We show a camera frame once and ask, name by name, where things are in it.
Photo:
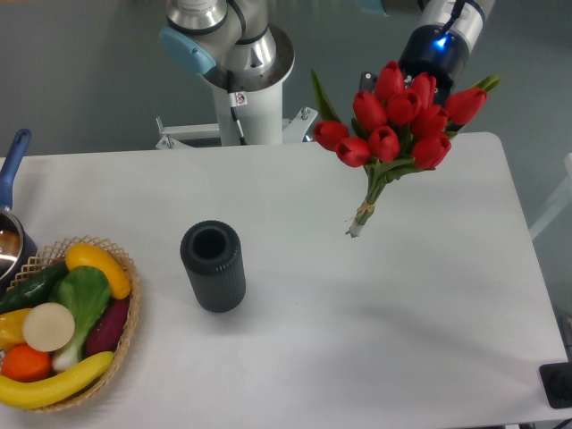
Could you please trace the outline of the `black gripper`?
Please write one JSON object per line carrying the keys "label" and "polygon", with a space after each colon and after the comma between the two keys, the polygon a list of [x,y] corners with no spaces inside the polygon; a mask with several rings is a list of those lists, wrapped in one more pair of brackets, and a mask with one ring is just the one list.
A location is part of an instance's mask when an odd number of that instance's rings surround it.
{"label": "black gripper", "polygon": [[[444,105],[464,71],[469,58],[466,41],[454,32],[441,34],[441,27],[427,25],[417,28],[410,36],[398,61],[406,82],[426,72],[436,79],[435,101]],[[359,89],[374,92],[377,75],[361,73]]]}

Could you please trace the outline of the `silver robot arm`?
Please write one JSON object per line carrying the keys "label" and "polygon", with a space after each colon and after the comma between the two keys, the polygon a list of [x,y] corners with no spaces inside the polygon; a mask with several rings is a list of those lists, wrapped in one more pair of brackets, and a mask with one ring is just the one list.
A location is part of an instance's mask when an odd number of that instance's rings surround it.
{"label": "silver robot arm", "polygon": [[[426,72],[443,104],[466,67],[492,1],[364,1],[363,10],[420,20],[398,64],[407,80]],[[164,51],[182,69],[228,92],[270,88],[294,64],[289,37],[268,19],[266,1],[169,1],[160,30]]]}

